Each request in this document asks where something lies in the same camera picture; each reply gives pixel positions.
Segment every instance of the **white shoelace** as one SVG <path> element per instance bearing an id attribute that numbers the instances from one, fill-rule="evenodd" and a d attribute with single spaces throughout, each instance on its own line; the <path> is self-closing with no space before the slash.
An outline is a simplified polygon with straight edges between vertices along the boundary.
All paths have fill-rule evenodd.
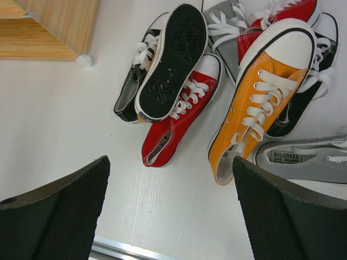
<path id="1" fill-rule="evenodd" d="M 324 58 L 323 54 L 331 47 L 330 40 L 327 38 L 318 38 L 317 44 L 323 44 L 326 47 L 317 47 L 312 69 L 309 71 L 305 83 L 297 91 L 297 93 L 305 92 L 318 81 L 322 82 L 320 88 L 318 89 L 312 100 L 322 97 L 327 92 L 327 90 L 334 85 L 336 76 L 336 70 L 334 67 L 319 71 L 319 64 Z"/>
<path id="2" fill-rule="evenodd" d="M 205 93 L 209 90 L 209 86 L 205 83 L 200 83 L 195 80 L 192 82 L 187 80 L 184 88 L 190 88 L 189 96 L 186 93 L 182 94 L 182 100 L 178 101 L 176 107 L 170 113 L 170 117 L 174 119 L 179 119 L 179 114 L 184 115 L 187 109 L 193 108 L 192 104 L 189 102 L 189 99 L 192 99 L 194 104 L 198 103 L 198 97 L 202 98 L 205 96 Z"/>
<path id="3" fill-rule="evenodd" d="M 251 132 L 251 136 L 257 141 L 262 141 L 264 137 L 264 129 L 262 124 L 267 116 L 272 115 L 273 107 L 279 105 L 282 97 L 286 97 L 290 91 L 295 90 L 298 85 L 297 81 L 289 80 L 283 77 L 274 75 L 266 70 L 260 69 L 258 71 L 259 78 L 263 82 L 257 82 L 254 84 L 254 88 L 260 92 L 266 92 L 266 94 L 253 94 L 250 100 L 253 103 L 261 104 L 260 108 L 248 107 L 247 114 L 250 117 L 243 118 L 242 125 L 252 128 L 255 132 Z M 276 102 L 272 105 L 269 101 L 272 97 L 276 98 Z M 237 137 L 240 132 L 234 134 L 232 138 L 232 145 L 237 145 L 237 152 L 243 150 L 243 139 L 241 142 L 237 142 Z"/>
<path id="4" fill-rule="evenodd" d="M 233 5 L 233 11 L 240 15 L 243 20 L 245 20 L 245 8 L 242 4 Z M 216 53 L 216 48 L 223 42 L 230 41 L 237 38 L 240 35 L 240 28 L 247 29 L 247 24 L 245 21 L 239 20 L 238 16 L 230 19 L 232 25 L 227 23 L 227 18 L 224 12 L 221 12 L 221 19 L 219 20 L 214 13 L 210 13 L 210 17 L 214 24 L 209 24 L 208 35 L 209 36 L 220 36 L 225 35 L 219 38 L 212 46 L 212 52 Z"/>
<path id="5" fill-rule="evenodd" d="M 254 17 L 257 20 L 262 19 L 260 23 L 261 29 L 266 30 L 274 22 L 270 20 L 272 16 L 275 16 L 280 11 L 283 11 L 294 4 L 300 3 L 301 1 L 302 0 L 279 0 L 272 4 L 269 9 L 254 13 Z"/>
<path id="6" fill-rule="evenodd" d="M 132 63 L 133 67 L 140 64 L 140 69 L 149 71 L 153 58 L 153 53 L 150 52 L 149 49 L 152 49 L 154 53 L 156 52 L 158 39 L 159 36 L 154 37 L 151 34 L 147 34 L 144 42 L 140 42 L 136 45 L 136 52 Z"/>
<path id="7" fill-rule="evenodd" d="M 338 148 L 342 148 L 341 151 L 347 153 L 347 138 L 346 139 L 335 139 L 330 144 Z M 329 147 L 320 147 L 320 148 L 296 148 L 293 147 L 293 153 L 299 154 L 299 155 L 317 155 L 320 153 L 323 153 L 331 148 Z M 345 162 L 347 163 L 347 155 L 346 156 L 327 156 L 326 159 L 328 161 L 333 161 L 334 163 L 341 163 Z"/>

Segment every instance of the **wood grain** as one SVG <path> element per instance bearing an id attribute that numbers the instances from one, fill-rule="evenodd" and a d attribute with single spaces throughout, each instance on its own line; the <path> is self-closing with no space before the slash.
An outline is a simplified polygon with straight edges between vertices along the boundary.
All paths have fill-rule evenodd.
<path id="1" fill-rule="evenodd" d="M 86 53 L 99 0 L 13 0 L 77 54 Z"/>
<path id="2" fill-rule="evenodd" d="M 0 58 L 69 61 L 77 56 L 32 18 L 0 19 Z"/>
<path id="3" fill-rule="evenodd" d="M 0 0 L 0 19 L 21 18 L 26 13 L 13 0 Z"/>

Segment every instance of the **black sneaker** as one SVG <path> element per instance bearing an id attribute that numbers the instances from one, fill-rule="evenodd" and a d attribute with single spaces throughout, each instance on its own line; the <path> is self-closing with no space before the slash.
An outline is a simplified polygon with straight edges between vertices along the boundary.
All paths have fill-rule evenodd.
<path id="1" fill-rule="evenodd" d="M 164 22 L 169 17 L 169 13 L 161 14 L 149 26 L 142 41 L 137 44 L 132 66 L 123 84 L 119 98 L 114 105 L 113 111 L 125 122 L 138 122 L 135 112 L 135 96 L 140 88 L 152 63 L 153 56 L 157 49 L 160 32 Z"/>
<path id="2" fill-rule="evenodd" d="M 202 13 L 192 5 L 180 5 L 164 24 L 153 65 L 136 95 L 140 119 L 155 122 L 170 114 L 206 46 Z"/>
<path id="3" fill-rule="evenodd" d="M 331 66 L 338 47 L 336 19 L 330 14 L 323 13 L 315 33 L 318 38 L 317 56 L 312 69 L 305 83 L 267 131 L 266 134 L 270 138 L 281 138 L 289 134 L 311 100 L 324 96 L 328 87 L 335 83 L 335 68 Z"/>

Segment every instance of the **gray sneaker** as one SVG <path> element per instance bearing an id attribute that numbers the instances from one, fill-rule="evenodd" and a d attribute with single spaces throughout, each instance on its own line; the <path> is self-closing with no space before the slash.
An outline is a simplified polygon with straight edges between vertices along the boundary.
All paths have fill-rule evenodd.
<path id="1" fill-rule="evenodd" d="M 235 86 L 239 72 L 236 38 L 247 29 L 245 9 L 238 0 L 218 1 L 203 0 L 202 12 L 207 22 L 212 52 L 223 59 L 228 76 Z"/>
<path id="2" fill-rule="evenodd" d="M 347 184 L 346 135 L 260 145 L 251 159 L 285 179 Z"/>

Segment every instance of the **canvas sneaker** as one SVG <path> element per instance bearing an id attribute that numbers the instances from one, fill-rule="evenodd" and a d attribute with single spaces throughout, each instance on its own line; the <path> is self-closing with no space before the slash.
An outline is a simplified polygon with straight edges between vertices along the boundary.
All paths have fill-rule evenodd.
<path id="1" fill-rule="evenodd" d="M 237 37 L 239 63 L 248 48 L 271 24 L 286 18 L 296 18 L 316 25 L 320 18 L 319 0 L 279 0 L 268 9 L 255 13 L 249 29 Z"/>
<path id="2" fill-rule="evenodd" d="M 285 179 L 347 184 L 346 135 L 260 145 L 251 161 Z"/>
<path id="3" fill-rule="evenodd" d="M 202 11 L 207 22 L 209 45 L 220 56 L 226 72 L 235 86 L 237 63 L 236 38 L 247 29 L 245 9 L 238 0 L 203 0 Z"/>
<path id="4" fill-rule="evenodd" d="M 247 158 L 263 139 L 303 84 L 315 55 L 312 28 L 292 18 L 270 26 L 248 49 L 229 112 L 209 145 L 209 162 L 218 184 L 231 181 L 234 157 Z"/>
<path id="5" fill-rule="evenodd" d="M 305 83 L 267 131 L 270 138 L 281 138 L 289 134 L 311 100 L 324 96 L 335 84 L 336 70 L 331 66 L 338 48 L 337 21 L 332 15 L 322 13 L 314 31 L 317 37 L 317 53 L 312 69 Z"/>
<path id="6" fill-rule="evenodd" d="M 218 56 L 205 54 L 202 57 L 170 116 L 152 124 L 142 146 L 145 166 L 162 167 L 170 162 L 190 125 L 212 102 L 221 82 L 222 69 Z"/>
<path id="7" fill-rule="evenodd" d="M 192 5 L 180 5 L 164 23 L 153 64 L 136 95 L 140 118 L 155 122 L 169 116 L 206 46 L 202 13 Z"/>
<path id="8" fill-rule="evenodd" d="M 154 54 L 157 50 L 160 31 L 168 15 L 169 13 L 167 12 L 159 15 L 149 26 L 142 41 L 136 46 L 132 66 L 113 108 L 114 113 L 125 122 L 138 122 L 134 107 L 135 96 L 151 67 Z"/>

